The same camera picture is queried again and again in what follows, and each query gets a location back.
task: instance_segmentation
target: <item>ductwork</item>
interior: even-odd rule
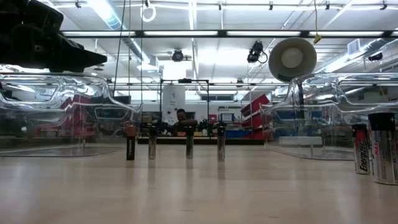
[[[115,11],[116,6],[112,1],[87,0],[87,3],[92,9],[94,9],[97,15],[102,18],[102,20],[108,25],[111,30],[119,31],[122,27],[123,30],[126,30],[125,26],[121,22],[119,15]],[[136,56],[139,63],[150,63],[149,57],[142,51],[142,49],[137,44],[137,42],[134,41],[134,39],[122,38],[121,40],[131,49],[132,53]]]
[[[316,73],[335,72],[353,63],[357,59],[371,56],[372,54],[382,50],[382,48],[384,48],[385,46],[395,42],[396,40],[397,39],[394,38],[379,38],[371,41],[368,44],[362,46],[355,54],[350,55],[348,52],[346,52],[345,54],[337,58],[331,59],[326,63],[326,65],[322,66],[321,69],[317,70]]]

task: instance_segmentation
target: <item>wooden floor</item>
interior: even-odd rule
[[[227,146],[139,146],[104,156],[0,158],[0,224],[398,223],[398,186],[354,173],[351,161],[314,161]]]

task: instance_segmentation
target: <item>ceiling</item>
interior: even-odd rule
[[[123,0],[106,0],[116,8],[116,13],[122,18],[124,25],[131,30],[315,30],[316,13],[312,0],[273,0],[273,10],[269,10],[269,1],[251,0],[196,0],[196,10],[190,25],[190,11],[188,5],[192,0],[150,1],[155,7],[156,15],[153,21],[143,22],[140,15],[143,1],[126,0],[132,7],[123,8]],[[43,0],[52,7],[56,7],[65,16],[61,30],[109,30],[98,13],[89,7],[87,1],[79,1],[82,8],[75,7],[75,0]],[[325,10],[326,1],[317,0],[317,27],[319,30],[394,30],[398,27],[398,0],[388,0],[386,10],[380,10],[382,1],[368,0],[329,0],[331,8]],[[146,18],[150,17],[150,10],[144,11]],[[151,38],[134,39],[147,55],[155,55],[160,64],[170,63],[169,53],[175,49],[182,49],[185,55],[192,56],[191,38]],[[249,49],[256,40],[261,40],[264,46],[273,46],[281,39],[270,38],[197,38],[198,77],[210,79],[213,82],[235,82],[237,78],[244,78],[245,82],[277,82],[269,73],[267,65],[250,67],[246,61]],[[325,61],[346,52],[347,43],[353,39],[322,39],[314,45],[317,51],[318,66]],[[87,68],[86,72],[97,73],[99,76],[114,78],[116,73],[116,59],[119,54],[118,78],[139,77],[137,69],[139,63],[132,56],[129,66],[128,47],[119,39],[98,39],[95,49],[95,39],[74,39],[83,44],[86,49],[107,54],[108,62],[103,71]],[[159,80],[158,73],[143,72],[150,77],[145,82]]]

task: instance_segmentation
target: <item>metal frame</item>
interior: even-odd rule
[[[181,83],[181,84],[192,84],[192,82],[196,82],[197,84],[200,85],[200,82],[205,82],[207,84],[207,122],[210,123],[210,117],[209,117],[209,102],[210,102],[210,97],[209,97],[209,90],[210,90],[210,85],[209,85],[209,80],[191,80],[191,83]],[[162,85],[164,82],[178,82],[178,80],[164,80],[164,79],[160,79],[160,100],[159,100],[159,114],[160,114],[160,120],[162,121],[163,119],[163,114],[162,114]]]
[[[63,30],[63,35],[74,39],[120,38],[314,38],[315,30]],[[321,30],[324,39],[332,38],[397,38],[396,30]]]

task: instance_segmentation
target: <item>battery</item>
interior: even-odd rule
[[[373,181],[397,185],[398,147],[394,113],[374,113],[369,114],[368,118],[371,125]]]
[[[369,174],[369,138],[366,124],[353,125],[354,161],[357,174]]]

